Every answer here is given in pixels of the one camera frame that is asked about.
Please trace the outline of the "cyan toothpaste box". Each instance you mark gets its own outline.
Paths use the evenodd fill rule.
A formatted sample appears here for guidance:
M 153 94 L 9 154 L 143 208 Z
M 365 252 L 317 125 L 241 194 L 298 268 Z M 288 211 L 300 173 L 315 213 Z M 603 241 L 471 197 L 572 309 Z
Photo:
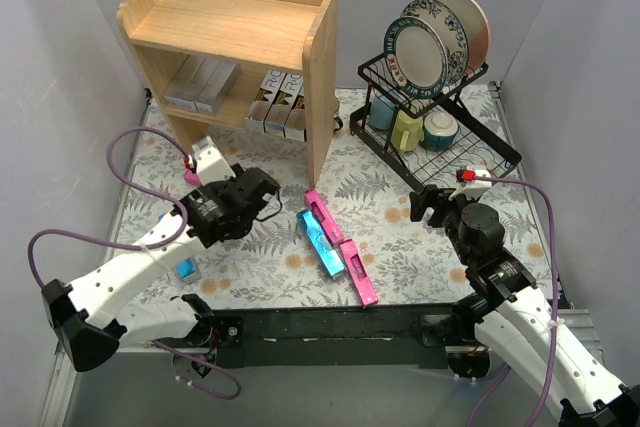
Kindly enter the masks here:
M 316 252 L 324 270 L 332 281 L 337 281 L 346 271 L 344 262 L 329 242 L 321 224 L 310 209 L 296 215 L 298 224 Z
M 177 277 L 185 284 L 198 282 L 202 278 L 200 269 L 193 258 L 188 258 L 175 266 Z

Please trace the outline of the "silver black RO toothpaste box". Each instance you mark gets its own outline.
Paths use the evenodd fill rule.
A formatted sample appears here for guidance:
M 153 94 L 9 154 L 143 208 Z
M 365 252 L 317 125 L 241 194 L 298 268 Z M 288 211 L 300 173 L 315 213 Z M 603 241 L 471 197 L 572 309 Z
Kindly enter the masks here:
M 275 70 L 269 70 L 265 74 L 245 117 L 245 127 L 248 131 L 261 133 L 265 131 L 264 122 L 285 77 L 285 72 Z

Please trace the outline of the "brown silver RO toothpaste box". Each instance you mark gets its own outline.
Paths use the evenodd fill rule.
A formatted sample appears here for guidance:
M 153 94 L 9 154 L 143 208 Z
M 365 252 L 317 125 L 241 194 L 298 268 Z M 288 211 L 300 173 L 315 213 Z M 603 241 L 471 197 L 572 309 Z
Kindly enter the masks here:
M 304 86 L 301 86 L 285 121 L 284 137 L 299 142 L 306 141 Z

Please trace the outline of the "white toothpaste box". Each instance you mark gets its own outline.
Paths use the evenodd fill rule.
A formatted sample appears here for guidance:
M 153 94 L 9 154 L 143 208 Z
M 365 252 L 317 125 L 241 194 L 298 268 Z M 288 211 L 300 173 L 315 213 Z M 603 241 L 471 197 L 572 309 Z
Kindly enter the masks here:
M 219 61 L 195 100 L 199 113 L 215 115 L 241 71 L 240 65 Z

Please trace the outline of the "silver Protefix toothpaste box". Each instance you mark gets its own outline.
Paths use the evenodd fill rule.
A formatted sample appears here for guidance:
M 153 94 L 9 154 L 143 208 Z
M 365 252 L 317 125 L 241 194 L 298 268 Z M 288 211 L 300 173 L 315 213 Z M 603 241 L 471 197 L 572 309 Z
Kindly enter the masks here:
M 188 83 L 185 85 L 180 94 L 181 107 L 186 110 L 196 111 L 196 100 L 207 84 L 209 78 L 213 75 L 219 66 L 220 60 L 213 58 L 203 58 L 199 67 L 194 72 Z

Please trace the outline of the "dark striped toothpaste box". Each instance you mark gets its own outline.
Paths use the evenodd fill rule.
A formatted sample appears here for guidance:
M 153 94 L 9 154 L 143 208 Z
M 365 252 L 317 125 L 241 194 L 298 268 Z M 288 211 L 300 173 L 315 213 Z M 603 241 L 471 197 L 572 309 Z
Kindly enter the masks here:
M 301 74 L 286 74 L 264 120 L 266 133 L 284 136 L 286 120 L 294 107 L 298 94 L 303 86 L 304 78 Z

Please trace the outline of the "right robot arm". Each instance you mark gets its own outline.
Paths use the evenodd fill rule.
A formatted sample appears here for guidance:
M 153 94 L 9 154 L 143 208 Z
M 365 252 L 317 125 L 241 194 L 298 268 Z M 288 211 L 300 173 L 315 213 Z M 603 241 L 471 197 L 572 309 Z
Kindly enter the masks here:
M 495 352 L 539 396 L 527 419 L 548 410 L 561 426 L 636 426 L 639 389 L 608 371 L 558 315 L 536 279 L 504 246 L 498 212 L 481 203 L 490 180 L 457 189 L 427 185 L 410 195 L 411 219 L 441 228 L 465 266 L 473 294 L 452 306 L 454 336 Z

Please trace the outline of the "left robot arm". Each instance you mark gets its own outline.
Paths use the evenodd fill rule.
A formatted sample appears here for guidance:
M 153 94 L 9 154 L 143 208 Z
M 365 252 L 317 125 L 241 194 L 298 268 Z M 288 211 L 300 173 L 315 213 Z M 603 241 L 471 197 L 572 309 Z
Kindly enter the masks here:
M 166 339 L 188 347 L 209 342 L 214 314 L 198 295 L 150 307 L 131 302 L 180 262 L 247 236 L 270 198 L 280 195 L 278 182 L 263 170 L 234 170 L 235 177 L 184 196 L 133 250 L 70 283 L 54 279 L 42 288 L 49 324 L 76 371 L 101 366 L 125 346 Z

